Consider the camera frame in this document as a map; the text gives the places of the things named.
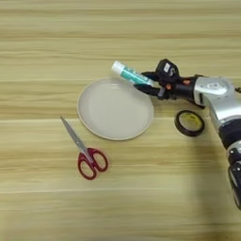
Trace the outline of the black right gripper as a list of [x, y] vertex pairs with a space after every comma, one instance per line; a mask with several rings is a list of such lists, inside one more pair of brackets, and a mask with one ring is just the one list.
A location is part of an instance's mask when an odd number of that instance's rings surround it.
[[[155, 72], [143, 72], [142, 75], [153, 81], [159, 80], [159, 77]], [[135, 88], [145, 94], [157, 96], [160, 100], [186, 99], [193, 101], [196, 81], [196, 76], [177, 77], [169, 80], [160, 80], [159, 84], [161, 89], [145, 84], [135, 84]]]

